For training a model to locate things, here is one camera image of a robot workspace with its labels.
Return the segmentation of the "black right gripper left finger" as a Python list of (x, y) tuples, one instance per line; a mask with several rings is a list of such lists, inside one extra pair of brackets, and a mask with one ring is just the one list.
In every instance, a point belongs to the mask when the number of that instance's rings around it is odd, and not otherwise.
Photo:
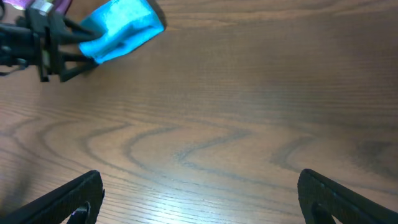
[(97, 170), (91, 170), (61, 187), (11, 212), (1, 223), (95, 224), (104, 199), (103, 181)]

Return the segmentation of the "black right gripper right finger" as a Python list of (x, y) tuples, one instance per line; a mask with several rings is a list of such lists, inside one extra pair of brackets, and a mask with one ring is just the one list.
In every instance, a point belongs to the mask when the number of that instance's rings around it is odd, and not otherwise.
[(315, 172), (304, 169), (298, 200), (306, 223), (395, 224), (397, 213)]

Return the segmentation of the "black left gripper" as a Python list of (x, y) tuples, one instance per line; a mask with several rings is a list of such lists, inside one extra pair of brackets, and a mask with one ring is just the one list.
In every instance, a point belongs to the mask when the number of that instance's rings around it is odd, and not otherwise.
[[(28, 7), (15, 24), (1, 24), (1, 65), (15, 66), (15, 71), (35, 65), (41, 82), (48, 82), (50, 75), (67, 82), (99, 64), (84, 55), (61, 52), (59, 47), (101, 36), (101, 32), (83, 27), (51, 7)], [(67, 68), (67, 62), (77, 66)]]

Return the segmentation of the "blue microfiber cloth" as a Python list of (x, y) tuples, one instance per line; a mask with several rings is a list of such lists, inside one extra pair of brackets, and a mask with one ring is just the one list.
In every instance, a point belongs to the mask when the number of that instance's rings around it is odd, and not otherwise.
[(102, 35), (79, 45), (82, 54), (98, 64), (132, 52), (165, 30), (146, 0), (111, 0), (81, 25)]

